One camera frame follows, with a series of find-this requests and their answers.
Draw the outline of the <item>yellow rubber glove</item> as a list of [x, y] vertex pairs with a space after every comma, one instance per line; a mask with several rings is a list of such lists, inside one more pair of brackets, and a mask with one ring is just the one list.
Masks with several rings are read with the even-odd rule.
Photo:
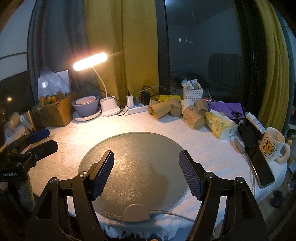
[[179, 102], [182, 101], [181, 97], [176, 94], [176, 95], [164, 95], [164, 94], [160, 94], [158, 97], [157, 97], [157, 101], [158, 102], [164, 102], [164, 101], [168, 101], [172, 98], [176, 98]]

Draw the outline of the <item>cartoon bear mug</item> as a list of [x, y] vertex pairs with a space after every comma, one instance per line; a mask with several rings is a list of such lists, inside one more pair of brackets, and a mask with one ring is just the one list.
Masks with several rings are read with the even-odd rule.
[[290, 156], [290, 146], [285, 142], [285, 137], [273, 127], [266, 129], [259, 149], [268, 162], [277, 161], [283, 164]]

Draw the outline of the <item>black smartphone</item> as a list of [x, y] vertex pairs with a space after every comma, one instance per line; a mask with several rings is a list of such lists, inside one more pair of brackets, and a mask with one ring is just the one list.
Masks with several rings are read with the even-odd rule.
[[273, 184], [275, 182], [274, 175], [259, 147], [245, 147], [245, 154], [247, 155], [248, 160], [250, 161], [250, 164], [254, 170], [259, 188], [263, 189]]

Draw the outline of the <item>brown printed paper cup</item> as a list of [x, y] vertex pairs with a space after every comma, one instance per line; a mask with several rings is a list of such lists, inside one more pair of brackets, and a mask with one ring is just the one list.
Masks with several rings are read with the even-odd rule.
[[195, 106], [203, 118], [206, 118], [206, 113], [208, 112], [208, 102], [204, 99], [198, 99], [195, 101]]

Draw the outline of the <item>cardboard box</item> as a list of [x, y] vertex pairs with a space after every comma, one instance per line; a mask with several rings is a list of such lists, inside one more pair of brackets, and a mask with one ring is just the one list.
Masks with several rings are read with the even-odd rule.
[[39, 109], [36, 104], [32, 107], [33, 117], [38, 126], [45, 127], [63, 127], [72, 121], [74, 107], [72, 102], [79, 97], [77, 92], [73, 92], [65, 98], [44, 106]]

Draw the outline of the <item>yellow tissue pack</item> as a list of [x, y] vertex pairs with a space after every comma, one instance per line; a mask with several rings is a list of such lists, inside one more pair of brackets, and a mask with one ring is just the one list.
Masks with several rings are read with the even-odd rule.
[[238, 124], [224, 113], [213, 109], [205, 113], [205, 121], [213, 135], [220, 140], [235, 135], [238, 130]]

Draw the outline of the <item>white paper cup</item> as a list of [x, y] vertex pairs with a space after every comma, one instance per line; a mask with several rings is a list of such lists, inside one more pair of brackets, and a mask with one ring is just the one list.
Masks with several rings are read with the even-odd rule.
[[189, 107], [189, 106], [193, 106], [194, 105], [194, 101], [191, 99], [183, 99], [181, 101], [181, 108], [182, 108], [182, 113], [184, 113], [184, 111]]

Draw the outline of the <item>white tube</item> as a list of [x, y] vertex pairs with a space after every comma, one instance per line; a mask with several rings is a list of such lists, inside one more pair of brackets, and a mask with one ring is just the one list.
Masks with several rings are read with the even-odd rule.
[[252, 113], [245, 113], [246, 118], [249, 122], [261, 133], [264, 134], [266, 129], [261, 124], [261, 122], [252, 114]]

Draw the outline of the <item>right yellow curtain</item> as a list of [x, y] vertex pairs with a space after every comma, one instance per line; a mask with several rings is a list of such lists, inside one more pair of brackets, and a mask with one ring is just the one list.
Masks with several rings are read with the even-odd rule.
[[266, 41], [266, 84], [258, 119], [265, 127], [283, 129], [290, 95], [287, 44], [276, 12], [269, 1], [256, 1]]

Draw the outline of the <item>black scissors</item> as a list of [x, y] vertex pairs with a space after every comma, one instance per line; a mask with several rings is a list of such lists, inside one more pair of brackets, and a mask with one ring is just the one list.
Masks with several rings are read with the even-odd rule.
[[240, 118], [242, 116], [242, 114], [238, 111], [235, 111], [234, 109], [232, 109], [231, 107], [228, 106], [228, 108], [231, 110], [231, 114], [234, 118]]

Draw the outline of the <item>white power strip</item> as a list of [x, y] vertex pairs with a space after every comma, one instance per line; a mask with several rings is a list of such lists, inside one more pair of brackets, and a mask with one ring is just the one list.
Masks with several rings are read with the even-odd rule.
[[125, 105], [125, 111], [128, 115], [143, 113], [148, 110], [149, 110], [149, 105], [143, 105], [141, 103], [134, 105], [132, 108], [129, 108], [127, 105]]

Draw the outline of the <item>blue object at edge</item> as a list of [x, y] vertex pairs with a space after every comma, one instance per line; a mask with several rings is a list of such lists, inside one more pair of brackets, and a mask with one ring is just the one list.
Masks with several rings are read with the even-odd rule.
[[28, 137], [28, 143], [29, 144], [34, 144], [37, 143], [47, 137], [49, 137], [50, 131], [47, 128], [44, 128], [43, 130], [39, 132], [35, 132], [29, 135]]

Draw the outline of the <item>grey curtain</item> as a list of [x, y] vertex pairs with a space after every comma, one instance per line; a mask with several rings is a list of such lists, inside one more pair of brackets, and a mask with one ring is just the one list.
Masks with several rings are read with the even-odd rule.
[[27, 40], [27, 66], [34, 100], [43, 68], [68, 70], [72, 89], [81, 97], [99, 95], [93, 70], [76, 72], [73, 64], [90, 56], [83, 1], [36, 1]]

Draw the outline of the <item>clear plastic bag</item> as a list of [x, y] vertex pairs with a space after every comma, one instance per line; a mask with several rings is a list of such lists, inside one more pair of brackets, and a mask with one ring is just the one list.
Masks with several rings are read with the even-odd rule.
[[69, 70], [53, 72], [49, 68], [42, 68], [38, 78], [38, 98], [58, 92], [65, 95], [71, 92]]

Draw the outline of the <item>purple bowl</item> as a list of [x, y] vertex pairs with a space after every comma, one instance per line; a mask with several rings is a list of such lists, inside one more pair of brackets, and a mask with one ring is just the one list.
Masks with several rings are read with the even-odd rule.
[[72, 106], [80, 116], [89, 116], [95, 113], [99, 107], [99, 96], [87, 96], [72, 102]]

